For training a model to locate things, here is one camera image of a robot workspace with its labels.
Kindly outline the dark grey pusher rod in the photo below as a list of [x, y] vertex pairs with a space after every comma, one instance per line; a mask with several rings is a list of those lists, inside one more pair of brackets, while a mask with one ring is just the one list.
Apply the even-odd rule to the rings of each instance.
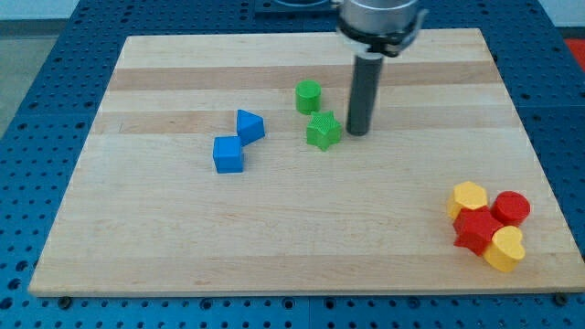
[[346, 130], [354, 136], [368, 134], [375, 107], [383, 58], [355, 57]]

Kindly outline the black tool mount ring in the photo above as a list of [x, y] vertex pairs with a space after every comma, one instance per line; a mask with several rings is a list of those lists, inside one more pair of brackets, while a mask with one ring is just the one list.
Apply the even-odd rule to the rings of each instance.
[[402, 30], [386, 34], [359, 31], [339, 17], [336, 32], [360, 58], [395, 58], [414, 42], [428, 13], [429, 10], [421, 9]]

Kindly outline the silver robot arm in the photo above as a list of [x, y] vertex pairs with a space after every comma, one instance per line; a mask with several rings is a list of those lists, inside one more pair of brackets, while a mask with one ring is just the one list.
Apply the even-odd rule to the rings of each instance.
[[346, 0], [336, 32], [354, 52], [346, 130], [368, 134], [385, 58], [396, 58], [418, 36], [428, 10], [418, 0]]

